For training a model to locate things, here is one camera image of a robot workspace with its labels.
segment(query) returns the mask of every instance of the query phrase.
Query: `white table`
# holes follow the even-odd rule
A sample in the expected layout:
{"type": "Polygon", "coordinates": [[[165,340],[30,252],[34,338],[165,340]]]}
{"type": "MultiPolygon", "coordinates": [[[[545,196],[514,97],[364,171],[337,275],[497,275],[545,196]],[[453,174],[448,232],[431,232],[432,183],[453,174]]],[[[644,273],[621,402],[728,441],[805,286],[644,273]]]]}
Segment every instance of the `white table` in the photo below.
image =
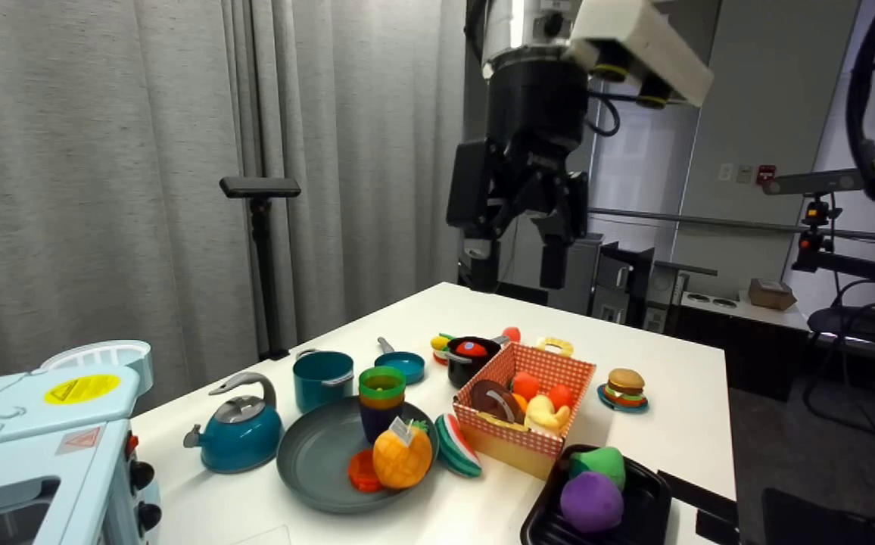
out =
{"type": "MultiPolygon", "coordinates": [[[[377,338],[386,338],[394,350],[425,354],[428,382],[409,388],[409,400],[435,419],[451,413],[453,390],[446,367],[431,362],[431,340],[435,334],[497,338],[508,324],[523,330],[523,342],[568,340],[579,362],[597,363],[594,382],[603,382],[611,367],[631,367],[644,377],[650,413],[608,413],[594,397],[597,386],[589,386],[568,441],[617,447],[650,469],[665,469],[736,499],[726,373],[716,350],[458,286],[428,288],[298,350],[347,352],[356,371],[371,367],[377,338]]],[[[276,382],[284,428],[298,419],[290,380],[292,354],[252,367],[276,382]]],[[[482,457],[482,481],[435,469],[428,495],[404,498],[385,513],[359,518],[321,515],[290,498],[276,460],[245,476],[211,476],[199,466],[199,453],[182,450],[182,436],[192,424],[207,424],[222,402],[207,395],[210,388],[133,419],[140,457],[153,465],[159,488],[162,521],[152,543],[520,543],[520,524],[543,490],[538,478],[482,457]]],[[[694,515],[690,507],[672,502],[670,543],[703,543],[694,532],[694,515]]]]}

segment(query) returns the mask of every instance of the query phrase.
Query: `black stand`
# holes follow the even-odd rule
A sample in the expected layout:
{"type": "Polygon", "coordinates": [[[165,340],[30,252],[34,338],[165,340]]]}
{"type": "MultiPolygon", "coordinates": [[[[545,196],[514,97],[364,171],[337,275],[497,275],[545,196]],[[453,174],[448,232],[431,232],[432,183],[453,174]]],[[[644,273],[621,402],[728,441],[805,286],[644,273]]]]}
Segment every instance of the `black stand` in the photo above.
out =
{"type": "Polygon", "coordinates": [[[247,243],[252,243],[252,292],[253,292],[253,334],[256,362],[278,362],[288,350],[278,342],[278,307],[276,307],[276,258],[272,258],[272,200],[290,200],[298,195],[290,180],[222,180],[226,200],[247,202],[247,243]]]}

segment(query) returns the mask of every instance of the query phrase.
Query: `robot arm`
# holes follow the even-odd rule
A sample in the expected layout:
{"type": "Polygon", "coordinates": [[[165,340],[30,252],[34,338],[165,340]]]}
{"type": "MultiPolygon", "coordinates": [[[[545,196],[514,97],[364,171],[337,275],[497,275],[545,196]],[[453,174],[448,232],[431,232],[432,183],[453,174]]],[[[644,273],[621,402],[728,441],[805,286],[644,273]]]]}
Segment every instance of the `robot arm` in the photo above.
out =
{"type": "Polygon", "coordinates": [[[499,236],[529,212],[545,288],[562,286],[567,249],[586,235],[582,146],[586,79],[643,83],[638,103],[703,105],[712,73],[648,0],[472,0],[465,37],[487,79],[487,139],[458,148],[448,225],[462,232],[461,279],[492,292],[499,236]]]}

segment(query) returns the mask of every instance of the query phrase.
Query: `hamburger toy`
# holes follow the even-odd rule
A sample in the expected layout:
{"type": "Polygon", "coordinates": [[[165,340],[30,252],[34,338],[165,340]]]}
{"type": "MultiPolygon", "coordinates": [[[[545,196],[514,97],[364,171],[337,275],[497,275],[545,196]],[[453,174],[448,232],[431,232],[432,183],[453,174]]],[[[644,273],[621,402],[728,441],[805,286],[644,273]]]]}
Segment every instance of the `hamburger toy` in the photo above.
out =
{"type": "Polygon", "coordinates": [[[608,409],[621,409],[621,413],[644,413],[648,409],[648,397],[644,397],[644,380],[631,371],[611,371],[608,382],[597,388],[597,397],[608,406],[608,409]]]}

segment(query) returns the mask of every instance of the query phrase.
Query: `black container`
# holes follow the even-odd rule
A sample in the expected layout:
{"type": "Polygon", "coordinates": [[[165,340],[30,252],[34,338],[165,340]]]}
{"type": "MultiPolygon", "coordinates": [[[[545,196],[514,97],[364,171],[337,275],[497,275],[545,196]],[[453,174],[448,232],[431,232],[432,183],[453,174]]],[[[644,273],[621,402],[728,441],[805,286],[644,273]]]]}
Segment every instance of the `black container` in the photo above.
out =
{"type": "Polygon", "coordinates": [[[482,340],[482,338],[458,338],[448,342],[448,386],[453,386],[458,390],[479,373],[485,371],[487,362],[492,362],[492,354],[499,352],[499,342],[482,340]],[[462,342],[479,342],[482,350],[487,350],[487,359],[468,362],[468,359],[458,359],[458,347],[462,342]]]}
{"type": "Polygon", "coordinates": [[[643,465],[624,457],[626,484],[624,484],[624,521],[608,532],[579,532],[561,515],[561,490],[568,481],[571,456],[594,453],[594,447],[568,447],[553,465],[545,490],[529,508],[520,543],[523,545],[662,545],[672,508],[670,484],[644,469],[643,465]]]}

